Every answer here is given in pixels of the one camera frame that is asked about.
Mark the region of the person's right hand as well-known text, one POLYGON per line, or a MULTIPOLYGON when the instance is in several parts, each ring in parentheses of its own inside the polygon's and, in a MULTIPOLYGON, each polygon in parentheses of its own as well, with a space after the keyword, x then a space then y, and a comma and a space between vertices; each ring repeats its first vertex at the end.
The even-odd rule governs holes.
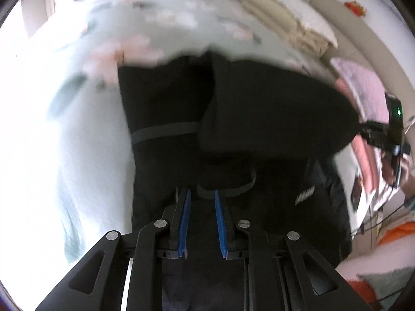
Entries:
MULTIPOLYGON (((385 182, 392 185, 395 181, 395 174, 392 166, 390 165, 389 156, 390 155, 386 152, 383 152, 381 155, 382 174, 385 182)), ((411 162, 407 155, 403 156, 403 159, 401 160, 401 167, 402 173, 399 189, 401 189, 407 197, 411 197, 414 195, 414 176, 411 174, 411 162)))

